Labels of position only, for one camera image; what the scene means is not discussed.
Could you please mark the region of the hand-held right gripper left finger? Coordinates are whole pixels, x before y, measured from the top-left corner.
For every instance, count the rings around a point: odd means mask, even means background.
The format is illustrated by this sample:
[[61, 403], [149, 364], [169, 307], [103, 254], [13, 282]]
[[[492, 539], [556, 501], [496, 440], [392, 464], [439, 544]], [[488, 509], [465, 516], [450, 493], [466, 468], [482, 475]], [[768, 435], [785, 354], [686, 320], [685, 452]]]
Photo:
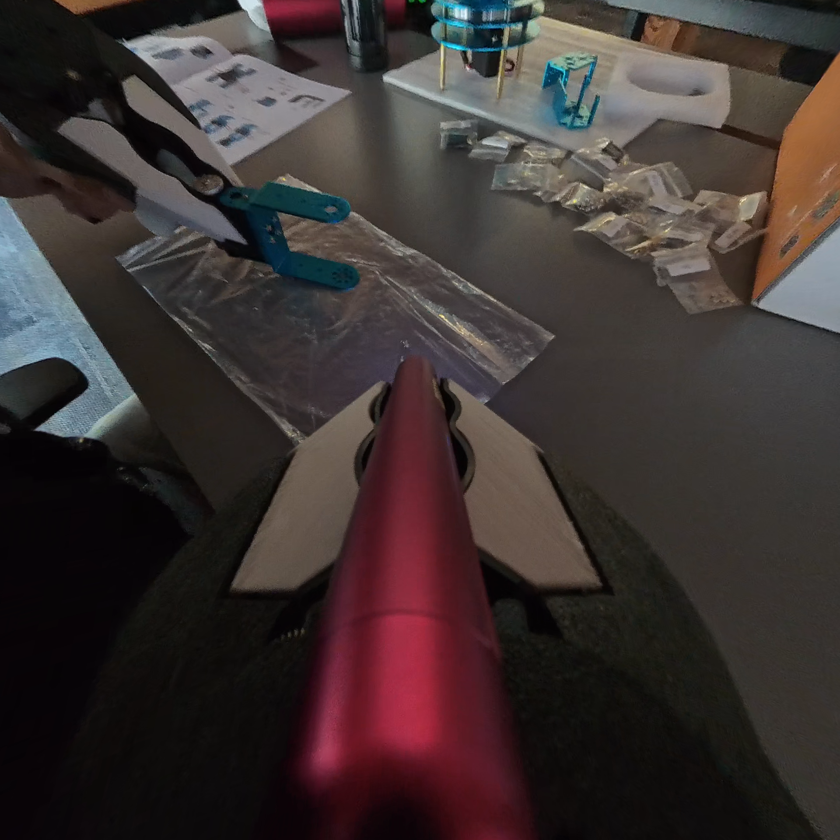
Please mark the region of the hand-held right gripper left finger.
[[293, 595], [337, 559], [359, 491], [356, 455], [374, 428], [371, 409], [384, 387], [373, 385], [294, 449], [231, 595]]

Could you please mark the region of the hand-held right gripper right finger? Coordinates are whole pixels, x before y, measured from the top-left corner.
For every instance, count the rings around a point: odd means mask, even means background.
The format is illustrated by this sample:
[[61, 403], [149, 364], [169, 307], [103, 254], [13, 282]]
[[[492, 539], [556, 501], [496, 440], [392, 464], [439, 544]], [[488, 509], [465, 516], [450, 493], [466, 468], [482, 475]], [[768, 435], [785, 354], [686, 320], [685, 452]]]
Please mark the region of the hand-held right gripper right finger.
[[542, 450], [461, 385], [442, 380], [440, 388], [469, 452], [465, 504], [478, 549], [538, 593], [602, 591]]

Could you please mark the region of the blue metal U bracket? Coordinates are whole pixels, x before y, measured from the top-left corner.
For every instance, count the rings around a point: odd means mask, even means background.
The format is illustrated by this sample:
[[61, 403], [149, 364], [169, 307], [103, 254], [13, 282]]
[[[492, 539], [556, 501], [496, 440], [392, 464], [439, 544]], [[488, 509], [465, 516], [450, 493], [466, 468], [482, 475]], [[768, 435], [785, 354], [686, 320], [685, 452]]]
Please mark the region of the blue metal U bracket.
[[243, 256], [256, 257], [281, 277], [303, 280], [339, 291], [358, 286], [358, 270], [343, 262], [292, 250], [281, 216], [319, 224], [340, 224], [351, 213], [343, 198], [286, 183], [268, 182], [260, 188], [230, 186], [216, 205], [240, 231], [247, 231]]

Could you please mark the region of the red electric screwdriver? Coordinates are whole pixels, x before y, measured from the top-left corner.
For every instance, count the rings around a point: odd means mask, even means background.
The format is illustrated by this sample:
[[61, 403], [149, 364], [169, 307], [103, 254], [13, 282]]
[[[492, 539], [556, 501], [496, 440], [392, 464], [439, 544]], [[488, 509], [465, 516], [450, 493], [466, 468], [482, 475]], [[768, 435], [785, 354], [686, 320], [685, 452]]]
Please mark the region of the red electric screwdriver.
[[278, 838], [536, 838], [432, 365], [403, 362], [320, 617]]

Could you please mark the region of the blue disc robot base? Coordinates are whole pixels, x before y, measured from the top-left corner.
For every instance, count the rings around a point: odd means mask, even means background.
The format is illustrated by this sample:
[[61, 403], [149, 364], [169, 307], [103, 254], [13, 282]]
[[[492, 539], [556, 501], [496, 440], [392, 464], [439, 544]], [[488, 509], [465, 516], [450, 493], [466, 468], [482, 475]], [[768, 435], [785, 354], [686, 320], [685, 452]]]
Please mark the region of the blue disc robot base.
[[508, 66], [521, 73], [526, 46], [539, 35], [544, 1], [435, 1], [430, 34], [438, 45], [438, 88], [447, 87], [448, 53], [469, 70], [494, 78], [501, 98]]

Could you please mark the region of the person's left hand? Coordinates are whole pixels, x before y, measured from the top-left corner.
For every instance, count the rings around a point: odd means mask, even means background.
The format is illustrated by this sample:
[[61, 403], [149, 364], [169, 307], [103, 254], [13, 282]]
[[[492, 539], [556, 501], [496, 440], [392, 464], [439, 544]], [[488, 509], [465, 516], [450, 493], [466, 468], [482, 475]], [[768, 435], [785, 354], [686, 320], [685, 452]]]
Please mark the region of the person's left hand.
[[119, 212], [134, 211], [134, 204], [110, 187], [36, 158], [2, 127], [1, 197], [37, 196], [53, 196], [69, 213], [92, 224], [106, 221]]

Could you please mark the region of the white instruction manual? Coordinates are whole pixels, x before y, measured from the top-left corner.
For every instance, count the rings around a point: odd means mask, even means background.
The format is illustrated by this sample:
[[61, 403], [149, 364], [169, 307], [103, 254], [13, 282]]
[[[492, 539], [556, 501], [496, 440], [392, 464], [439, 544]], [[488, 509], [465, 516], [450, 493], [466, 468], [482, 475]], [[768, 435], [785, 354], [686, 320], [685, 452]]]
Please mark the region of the white instruction manual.
[[350, 94], [232, 54], [205, 36], [146, 35], [123, 44], [169, 84], [230, 165]]

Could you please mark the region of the red cylindrical case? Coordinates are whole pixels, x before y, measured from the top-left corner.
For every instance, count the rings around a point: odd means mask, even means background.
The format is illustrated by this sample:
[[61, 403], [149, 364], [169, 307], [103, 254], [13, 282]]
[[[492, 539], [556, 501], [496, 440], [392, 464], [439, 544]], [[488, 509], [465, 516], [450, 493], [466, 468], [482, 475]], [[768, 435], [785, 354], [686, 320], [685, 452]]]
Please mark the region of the red cylindrical case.
[[[343, 32], [340, 1], [264, 1], [270, 33], [276, 39]], [[405, 24], [405, 1], [384, 1], [386, 29]]]

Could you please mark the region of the large clear plastic bag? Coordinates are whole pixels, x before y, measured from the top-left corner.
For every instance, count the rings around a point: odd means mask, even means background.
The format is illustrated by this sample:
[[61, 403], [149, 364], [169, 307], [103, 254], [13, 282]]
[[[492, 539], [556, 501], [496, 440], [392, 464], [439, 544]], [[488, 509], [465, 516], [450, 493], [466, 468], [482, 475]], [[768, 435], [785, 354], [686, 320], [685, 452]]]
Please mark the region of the large clear plastic bag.
[[294, 250], [356, 268], [358, 286], [281, 277], [183, 227], [117, 261], [294, 444], [390, 382], [411, 354], [486, 403], [553, 340], [357, 213], [281, 223]]

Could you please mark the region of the black patterned tumbler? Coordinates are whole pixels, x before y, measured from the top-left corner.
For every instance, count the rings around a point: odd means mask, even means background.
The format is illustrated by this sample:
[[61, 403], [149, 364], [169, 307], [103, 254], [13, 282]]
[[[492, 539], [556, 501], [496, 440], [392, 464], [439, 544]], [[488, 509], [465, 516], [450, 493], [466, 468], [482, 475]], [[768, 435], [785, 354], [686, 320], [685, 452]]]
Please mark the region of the black patterned tumbler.
[[351, 67], [364, 72], [387, 68], [385, 2], [341, 1], [340, 5]]

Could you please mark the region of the pile of small hardware bags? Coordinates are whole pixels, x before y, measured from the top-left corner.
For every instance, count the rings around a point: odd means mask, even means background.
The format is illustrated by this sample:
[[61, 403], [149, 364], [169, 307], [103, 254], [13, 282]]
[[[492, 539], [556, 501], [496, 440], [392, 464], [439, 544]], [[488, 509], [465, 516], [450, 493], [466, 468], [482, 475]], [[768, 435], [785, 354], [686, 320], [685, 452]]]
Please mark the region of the pile of small hardware bags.
[[466, 151], [493, 163], [490, 189], [523, 193], [579, 214], [574, 231], [617, 254], [651, 266], [688, 314], [742, 305], [723, 279], [717, 257], [759, 239], [766, 191], [695, 191], [671, 161], [642, 164], [608, 138], [572, 152], [499, 130], [479, 136], [476, 119], [439, 124], [443, 151]]

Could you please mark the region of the white foam sheet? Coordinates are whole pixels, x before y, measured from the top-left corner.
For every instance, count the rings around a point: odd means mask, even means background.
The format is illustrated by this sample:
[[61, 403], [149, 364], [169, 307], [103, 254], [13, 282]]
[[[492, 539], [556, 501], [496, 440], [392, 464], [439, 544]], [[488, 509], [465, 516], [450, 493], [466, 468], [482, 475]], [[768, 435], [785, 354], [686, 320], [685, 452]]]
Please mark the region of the white foam sheet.
[[497, 83], [438, 50], [385, 73], [386, 84], [465, 117], [568, 151], [607, 138], [626, 146], [658, 120], [720, 128], [731, 107], [729, 68], [656, 51], [549, 18], [524, 48], [497, 96]]

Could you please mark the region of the orange cardboard box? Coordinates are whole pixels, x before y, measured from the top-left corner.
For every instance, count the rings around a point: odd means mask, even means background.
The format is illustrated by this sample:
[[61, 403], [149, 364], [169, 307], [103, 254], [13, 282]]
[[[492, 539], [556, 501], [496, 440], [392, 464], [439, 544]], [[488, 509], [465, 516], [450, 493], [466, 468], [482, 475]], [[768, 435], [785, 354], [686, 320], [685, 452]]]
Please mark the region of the orange cardboard box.
[[839, 333], [839, 58], [784, 130], [752, 304]]

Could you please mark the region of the white foam insert with hole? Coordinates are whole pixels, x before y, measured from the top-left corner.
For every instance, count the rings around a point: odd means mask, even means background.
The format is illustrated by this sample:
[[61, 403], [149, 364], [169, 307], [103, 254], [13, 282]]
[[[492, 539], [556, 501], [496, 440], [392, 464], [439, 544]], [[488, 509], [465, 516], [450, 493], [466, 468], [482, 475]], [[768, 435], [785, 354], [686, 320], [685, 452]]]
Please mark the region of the white foam insert with hole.
[[606, 93], [610, 113], [718, 129], [731, 108], [729, 67], [651, 50], [617, 58]]

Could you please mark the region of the blue metal bracket assembly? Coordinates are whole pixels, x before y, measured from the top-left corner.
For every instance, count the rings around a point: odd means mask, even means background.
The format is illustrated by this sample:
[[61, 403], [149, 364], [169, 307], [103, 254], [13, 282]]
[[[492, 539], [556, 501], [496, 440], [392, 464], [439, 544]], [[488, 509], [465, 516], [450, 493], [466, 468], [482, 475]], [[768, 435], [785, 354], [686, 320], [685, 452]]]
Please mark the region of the blue metal bracket assembly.
[[583, 51], [551, 58], [543, 72], [542, 89], [552, 92], [551, 110], [556, 123], [570, 131], [588, 130], [601, 103], [592, 88], [598, 56]]

